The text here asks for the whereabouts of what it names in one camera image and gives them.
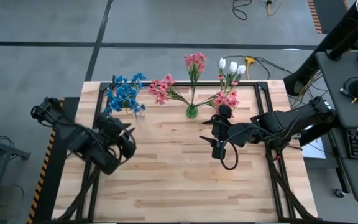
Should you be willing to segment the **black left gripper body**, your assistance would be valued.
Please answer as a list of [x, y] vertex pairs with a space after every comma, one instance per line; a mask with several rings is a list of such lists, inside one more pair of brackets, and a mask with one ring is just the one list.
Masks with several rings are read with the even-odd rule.
[[96, 167], [107, 175], [112, 174], [119, 165], [119, 159], [111, 154], [109, 146], [118, 145], [121, 133], [126, 125], [120, 119], [110, 115], [99, 114], [96, 119], [96, 130], [92, 130], [91, 136], [95, 137], [91, 160]]

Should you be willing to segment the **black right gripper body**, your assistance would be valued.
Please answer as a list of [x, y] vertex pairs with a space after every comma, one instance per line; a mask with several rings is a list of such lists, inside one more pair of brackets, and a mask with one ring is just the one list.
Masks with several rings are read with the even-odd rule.
[[251, 140], [249, 125], [246, 123], [232, 124], [229, 119], [232, 117], [232, 109], [228, 105], [219, 105], [218, 113], [213, 115], [211, 119], [219, 121], [212, 128], [212, 135], [218, 141], [216, 147], [212, 150], [212, 158], [224, 159], [226, 156], [226, 144], [230, 144], [234, 150], [236, 157], [238, 151], [236, 146], [244, 147], [246, 142]]

